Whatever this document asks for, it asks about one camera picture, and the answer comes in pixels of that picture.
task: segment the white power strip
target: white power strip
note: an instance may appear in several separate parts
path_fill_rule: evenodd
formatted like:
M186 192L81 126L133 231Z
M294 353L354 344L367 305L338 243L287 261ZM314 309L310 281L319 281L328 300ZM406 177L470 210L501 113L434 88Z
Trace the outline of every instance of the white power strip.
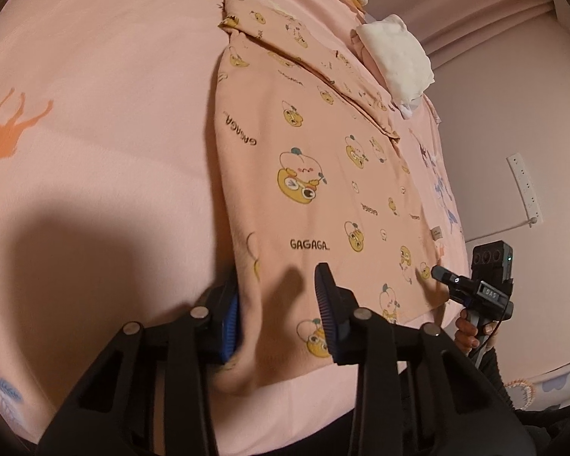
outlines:
M507 161L509 162L509 166L519 187L521 200L526 208L527 218L529 221L532 220L530 226L532 226L532 224L542 223L543 215L538 206L538 199L532 181L530 180L530 175L527 172L526 163L523 162L523 158L519 153L509 156Z

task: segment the cartoon eye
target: cartoon eye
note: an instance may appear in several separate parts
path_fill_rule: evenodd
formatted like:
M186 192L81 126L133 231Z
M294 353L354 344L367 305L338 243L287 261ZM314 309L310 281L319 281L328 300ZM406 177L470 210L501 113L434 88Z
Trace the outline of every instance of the cartoon eye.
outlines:
M298 190L298 188L299 188L298 180L296 180L295 178L292 178L292 177L287 177L287 178L285 178L285 186L289 190Z
M311 188L306 187L304 190L302 190L302 197L308 199L309 201L314 199L316 196L317 193Z

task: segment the wall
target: wall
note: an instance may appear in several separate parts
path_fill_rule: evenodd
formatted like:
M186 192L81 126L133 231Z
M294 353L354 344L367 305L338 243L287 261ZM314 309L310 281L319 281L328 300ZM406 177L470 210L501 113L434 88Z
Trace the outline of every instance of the wall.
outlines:
M503 378L570 362L570 35L552 14L467 51L427 91L442 118L445 164L467 239L526 219L506 157L520 152L545 222L503 239L514 249L515 312L498 345Z

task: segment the hand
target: hand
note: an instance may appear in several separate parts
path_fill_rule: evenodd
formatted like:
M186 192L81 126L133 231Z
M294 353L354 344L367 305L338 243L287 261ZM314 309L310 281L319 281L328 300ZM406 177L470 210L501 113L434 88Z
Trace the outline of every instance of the hand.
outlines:
M483 328L484 334L489 336L496 327L496 324L496 322L486 324ZM473 348L477 348L480 343L477 338L475 338L478 333L477 328L467 320L466 309L460 312L460 317L458 317L456 320L456 327L458 330L454 335L454 343L456 343L456 346L460 349L461 352L463 352L465 355L468 355L469 352ZM490 338L490 341L488 341L486 345L486 351L489 351L494 347L498 333L499 332L496 331L496 333Z

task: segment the device handle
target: device handle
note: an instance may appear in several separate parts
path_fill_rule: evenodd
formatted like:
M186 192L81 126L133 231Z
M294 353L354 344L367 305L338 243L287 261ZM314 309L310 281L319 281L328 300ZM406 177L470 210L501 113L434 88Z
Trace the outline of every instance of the device handle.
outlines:
M478 352L477 348L474 348L469 353L469 358L471 359L471 361L473 362L475 367L479 368L479 365L481 363L481 359L485 355L486 349L488 347L488 345L483 344L485 342L485 340L488 338L488 336L485 335L483 333L483 331L484 331L484 327L487 324L490 324L490 320L486 319L485 317L480 316L477 312L474 312L474 311L468 310L468 309L467 309L467 320L469 322L471 322L471 324L474 325L477 328L477 330L479 331L475 338L479 341L481 351Z

